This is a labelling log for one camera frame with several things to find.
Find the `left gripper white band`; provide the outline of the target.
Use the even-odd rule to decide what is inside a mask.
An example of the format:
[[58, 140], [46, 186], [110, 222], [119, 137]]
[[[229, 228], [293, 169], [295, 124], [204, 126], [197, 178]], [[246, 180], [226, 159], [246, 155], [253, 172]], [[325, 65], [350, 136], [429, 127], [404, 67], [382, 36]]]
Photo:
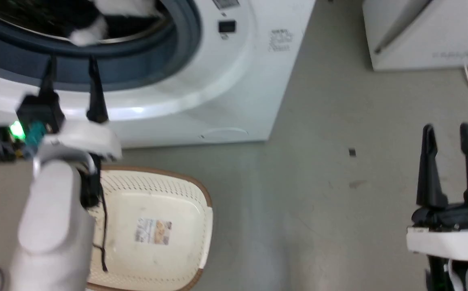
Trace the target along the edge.
[[39, 96], [26, 95], [16, 110], [26, 134], [23, 152], [35, 163], [48, 160], [105, 161], [122, 159], [122, 146], [108, 125], [106, 101], [99, 67], [89, 59], [90, 99], [86, 120], [66, 120], [54, 83], [57, 57], [47, 61]]

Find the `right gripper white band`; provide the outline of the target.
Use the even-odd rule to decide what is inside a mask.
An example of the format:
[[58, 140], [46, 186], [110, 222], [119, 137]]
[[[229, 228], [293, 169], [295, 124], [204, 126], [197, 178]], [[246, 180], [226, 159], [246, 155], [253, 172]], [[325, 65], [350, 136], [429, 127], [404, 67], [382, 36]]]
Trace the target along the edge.
[[[460, 146], [466, 162], [464, 201], [468, 203], [468, 123], [460, 125]], [[416, 203], [421, 208], [411, 216], [413, 224], [407, 228], [407, 248], [428, 256], [468, 261], [468, 205], [448, 205], [438, 174], [437, 153], [435, 129], [426, 124], [417, 177]]]

